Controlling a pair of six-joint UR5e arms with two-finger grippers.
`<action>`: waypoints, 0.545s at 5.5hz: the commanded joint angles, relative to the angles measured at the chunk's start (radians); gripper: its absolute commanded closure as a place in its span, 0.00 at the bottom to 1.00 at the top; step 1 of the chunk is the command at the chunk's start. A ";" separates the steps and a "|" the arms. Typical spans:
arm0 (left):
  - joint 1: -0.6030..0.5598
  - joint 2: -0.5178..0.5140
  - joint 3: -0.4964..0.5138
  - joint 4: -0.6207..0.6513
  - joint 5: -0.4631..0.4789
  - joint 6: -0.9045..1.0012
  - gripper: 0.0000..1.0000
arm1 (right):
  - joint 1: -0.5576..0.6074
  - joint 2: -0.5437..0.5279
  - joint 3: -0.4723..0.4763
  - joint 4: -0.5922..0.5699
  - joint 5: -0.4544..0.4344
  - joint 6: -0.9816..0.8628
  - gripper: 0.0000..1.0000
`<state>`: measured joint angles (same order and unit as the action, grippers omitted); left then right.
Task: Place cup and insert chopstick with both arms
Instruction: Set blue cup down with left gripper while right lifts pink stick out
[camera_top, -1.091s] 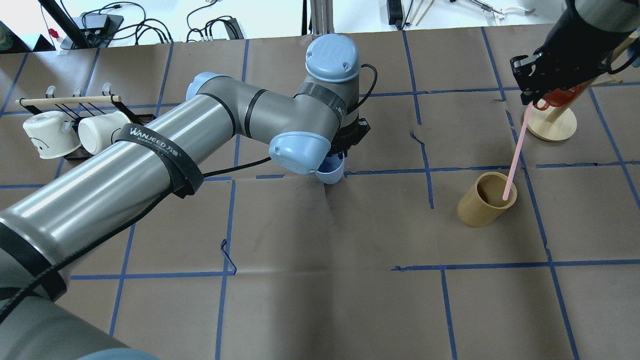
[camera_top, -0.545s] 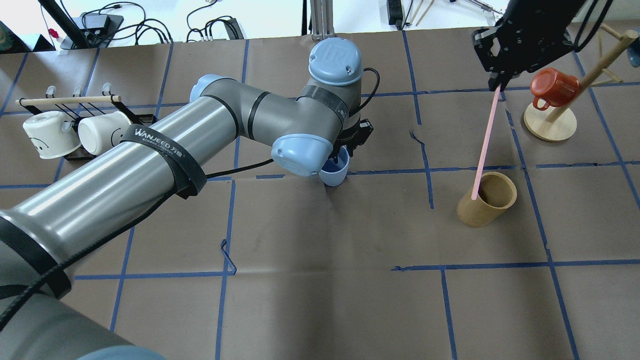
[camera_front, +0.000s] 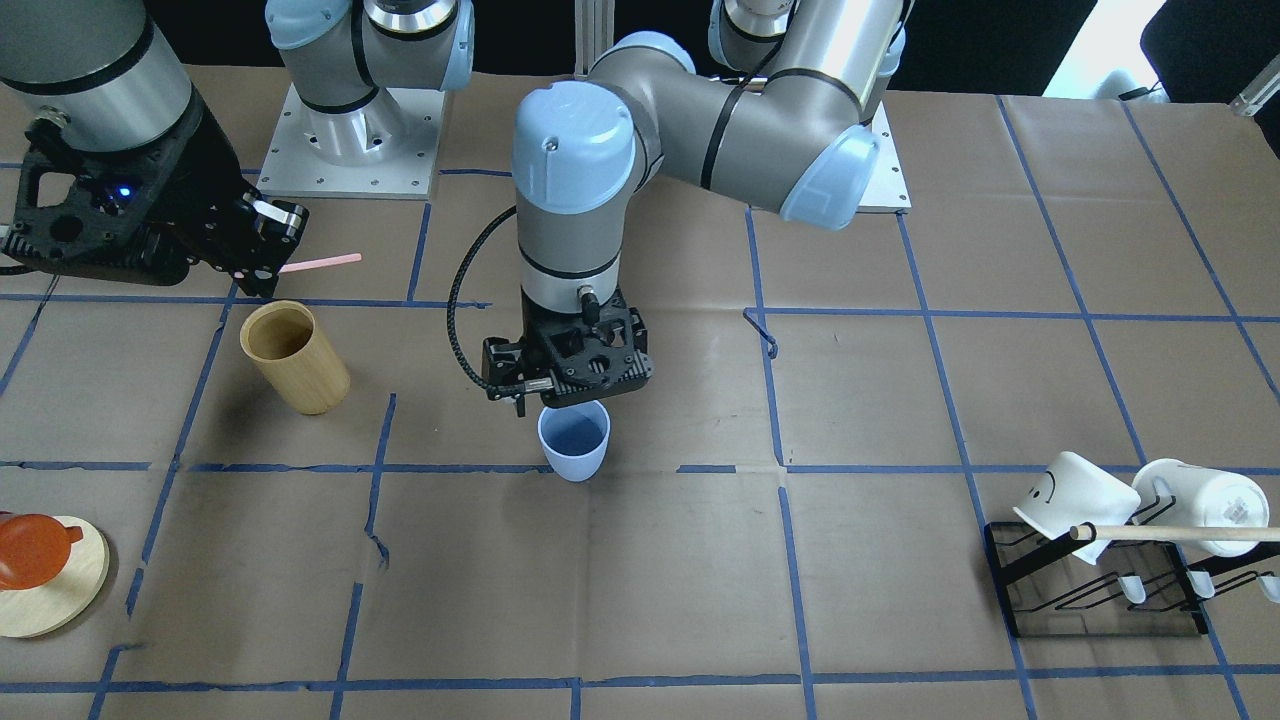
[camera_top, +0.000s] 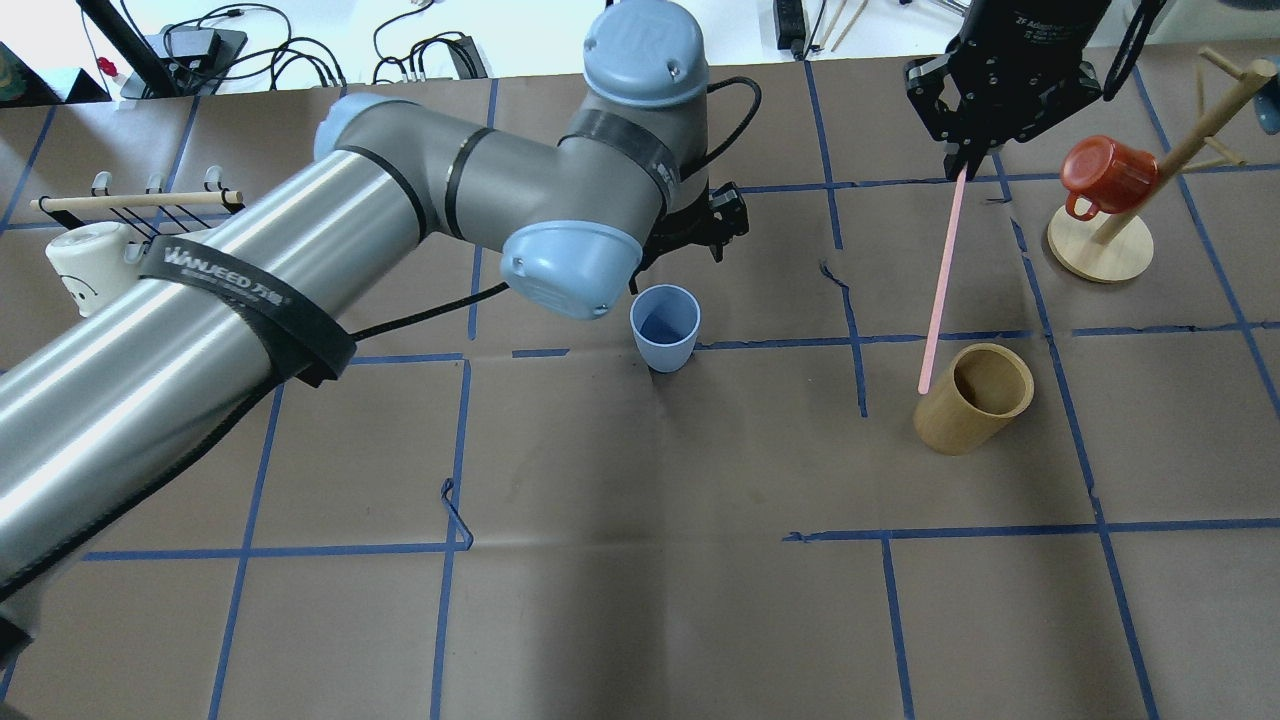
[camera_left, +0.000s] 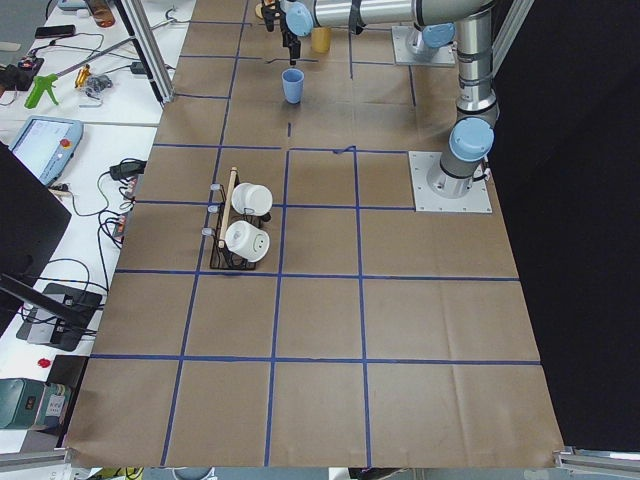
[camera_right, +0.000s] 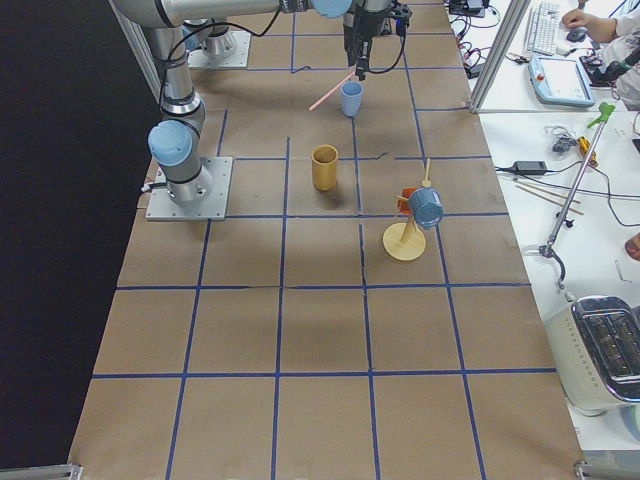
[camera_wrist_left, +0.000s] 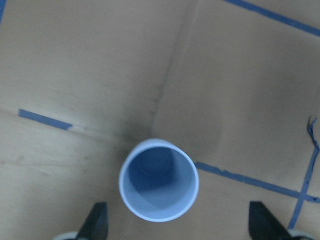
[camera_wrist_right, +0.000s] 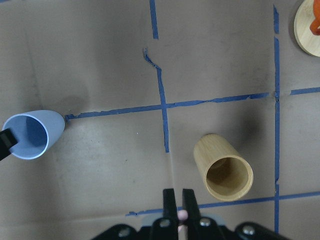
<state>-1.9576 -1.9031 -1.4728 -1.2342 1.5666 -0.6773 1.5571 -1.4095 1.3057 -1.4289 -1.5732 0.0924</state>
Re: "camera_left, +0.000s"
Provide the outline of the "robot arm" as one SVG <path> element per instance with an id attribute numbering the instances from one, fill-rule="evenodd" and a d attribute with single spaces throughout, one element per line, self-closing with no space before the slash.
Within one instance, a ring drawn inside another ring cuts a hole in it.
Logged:
<path id="1" fill-rule="evenodd" d="M 370 24 L 411 22 L 424 31 L 453 23 L 459 68 L 457 119 L 448 148 L 430 168 L 431 190 L 447 199 L 465 196 L 478 180 L 477 167 L 490 152 L 498 117 L 493 88 L 491 1 L 263 1 L 268 31 L 278 23 L 290 60 L 299 58 L 299 39 L 316 27 L 346 27 L 360 34 Z"/>

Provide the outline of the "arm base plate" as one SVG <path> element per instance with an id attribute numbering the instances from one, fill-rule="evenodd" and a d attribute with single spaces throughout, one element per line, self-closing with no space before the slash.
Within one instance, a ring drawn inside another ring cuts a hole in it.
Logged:
<path id="1" fill-rule="evenodd" d="M 478 166 L 466 179 L 447 175 L 440 165 L 441 152 L 409 151 L 409 170 L 415 211 L 418 213 L 491 214 L 487 182 Z"/>
<path id="2" fill-rule="evenodd" d="M 405 66 L 454 67 L 455 34 L 454 23 L 393 26 L 394 61 Z"/>

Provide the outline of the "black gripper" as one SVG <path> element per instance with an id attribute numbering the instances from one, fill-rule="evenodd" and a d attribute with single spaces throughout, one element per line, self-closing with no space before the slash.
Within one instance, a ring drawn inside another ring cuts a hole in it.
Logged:
<path id="1" fill-rule="evenodd" d="M 278 23 L 282 36 L 282 44 L 289 50 L 289 65 L 296 66 L 300 59 L 300 40 L 286 24 L 286 12 L 281 6 L 281 2 L 262 1 L 261 13 L 264 25 L 268 32 L 275 31 L 275 24 Z"/>

